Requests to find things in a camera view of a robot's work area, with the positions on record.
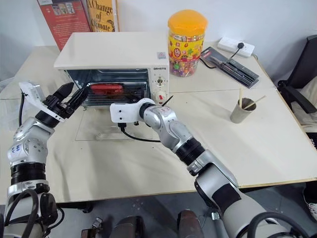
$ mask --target candy jar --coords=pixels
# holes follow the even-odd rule
[[[207,23],[205,17],[194,10],[182,10],[169,18],[170,73],[180,77],[195,73]]]

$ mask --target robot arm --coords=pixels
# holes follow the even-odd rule
[[[168,107],[156,106],[150,99],[136,104],[112,104],[111,119],[117,123],[143,121],[159,135],[161,143],[186,164],[196,176],[195,188],[208,206],[216,206],[222,216],[229,237],[246,237],[251,220],[265,209],[238,189],[232,172],[178,121]],[[257,233],[262,237],[286,232],[275,220],[259,224]]]
[[[26,100],[40,112],[18,128],[7,153],[11,186],[7,190],[4,237],[37,238],[48,235],[49,225],[57,220],[55,199],[49,193],[45,175],[47,140],[54,133],[54,127],[69,118],[82,104],[88,89],[78,90],[68,102],[63,103],[71,93],[73,83],[62,85],[46,98],[38,85],[29,82],[19,84]]]

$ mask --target orange jar lid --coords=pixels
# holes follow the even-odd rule
[[[199,12],[182,10],[173,14],[168,20],[170,30],[181,36],[197,36],[205,32],[208,21]]]

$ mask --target oven dial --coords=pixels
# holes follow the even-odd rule
[[[157,86],[162,87],[165,84],[165,79],[162,76],[159,76],[157,79]]]
[[[166,94],[165,92],[163,91],[158,91],[155,93],[155,100],[158,102],[158,103],[162,103],[166,100]]]

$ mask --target jar label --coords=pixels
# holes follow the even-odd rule
[[[181,42],[170,36],[168,38],[168,54],[178,61],[191,62],[199,59],[204,40]]]

